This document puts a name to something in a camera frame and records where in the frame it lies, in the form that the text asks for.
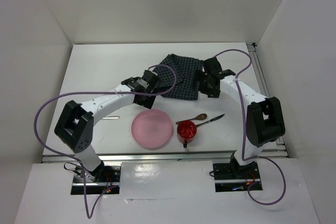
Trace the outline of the red mug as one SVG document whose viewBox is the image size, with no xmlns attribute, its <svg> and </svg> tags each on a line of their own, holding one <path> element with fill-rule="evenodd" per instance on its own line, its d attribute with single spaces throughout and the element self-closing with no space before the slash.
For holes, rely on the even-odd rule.
<svg viewBox="0 0 336 224">
<path fill-rule="evenodd" d="M 197 127 L 190 120 L 182 121 L 177 126 L 177 138 L 183 144 L 183 148 L 187 148 L 195 138 L 196 133 Z"/>
</svg>

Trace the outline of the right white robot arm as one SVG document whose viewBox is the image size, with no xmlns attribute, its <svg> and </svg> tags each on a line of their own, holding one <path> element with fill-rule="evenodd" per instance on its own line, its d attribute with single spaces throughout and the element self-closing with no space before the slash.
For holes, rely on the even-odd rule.
<svg viewBox="0 0 336 224">
<path fill-rule="evenodd" d="M 229 162 L 230 174 L 240 178 L 270 142 L 285 134 L 281 103 L 276 97 L 268 98 L 253 90 L 233 71 L 223 70 L 217 58 L 205 60 L 203 68 L 195 71 L 196 86 L 209 98 L 225 94 L 242 106 L 243 143 Z"/>
</svg>

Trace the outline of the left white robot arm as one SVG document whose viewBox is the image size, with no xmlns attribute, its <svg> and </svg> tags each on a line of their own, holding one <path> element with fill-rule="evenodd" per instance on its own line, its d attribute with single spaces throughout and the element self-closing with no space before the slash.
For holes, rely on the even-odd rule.
<svg viewBox="0 0 336 224">
<path fill-rule="evenodd" d="M 116 88 L 116 93 L 105 94 L 90 101 L 66 103 L 54 133 L 66 144 L 85 167 L 85 176 L 99 181 L 106 172 L 91 142 L 93 127 L 104 117 L 128 105 L 138 104 L 150 109 L 155 97 L 134 95 L 132 92 L 153 93 L 159 81 L 156 73 L 146 70 L 142 77 L 128 78 Z"/>
</svg>

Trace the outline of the dark checked cloth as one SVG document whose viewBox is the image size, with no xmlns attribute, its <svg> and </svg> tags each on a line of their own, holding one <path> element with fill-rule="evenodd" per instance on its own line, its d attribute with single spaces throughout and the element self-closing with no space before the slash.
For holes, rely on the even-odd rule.
<svg viewBox="0 0 336 224">
<path fill-rule="evenodd" d="M 174 89 L 163 94 L 162 97 L 196 101 L 198 99 L 198 86 L 193 87 L 193 79 L 195 71 L 202 70 L 202 68 L 202 60 L 175 54 L 167 55 L 160 65 L 153 69 L 159 77 L 156 93 L 168 90 L 176 80 Z"/>
</svg>

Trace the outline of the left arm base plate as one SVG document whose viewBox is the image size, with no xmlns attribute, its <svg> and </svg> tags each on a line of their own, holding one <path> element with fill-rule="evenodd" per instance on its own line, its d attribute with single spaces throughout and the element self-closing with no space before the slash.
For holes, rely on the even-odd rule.
<svg viewBox="0 0 336 224">
<path fill-rule="evenodd" d="M 91 174 L 85 172 L 86 190 L 88 195 L 99 195 L 106 190 L 107 195 L 117 195 L 120 192 L 120 176 L 121 164 L 112 163 L 108 165 L 110 168 L 107 172 L 95 178 Z M 76 163 L 67 162 L 64 169 L 73 173 L 71 195 L 83 195 L 84 178 L 81 166 Z"/>
</svg>

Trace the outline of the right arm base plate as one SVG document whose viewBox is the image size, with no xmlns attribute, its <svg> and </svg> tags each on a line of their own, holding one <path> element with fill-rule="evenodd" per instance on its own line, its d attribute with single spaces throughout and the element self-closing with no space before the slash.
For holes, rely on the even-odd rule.
<svg viewBox="0 0 336 224">
<path fill-rule="evenodd" d="M 256 162 L 238 172 L 234 172 L 229 163 L 214 163 L 209 175 L 214 179 L 217 193 L 247 191 L 250 185 L 250 190 L 263 190 Z"/>
</svg>

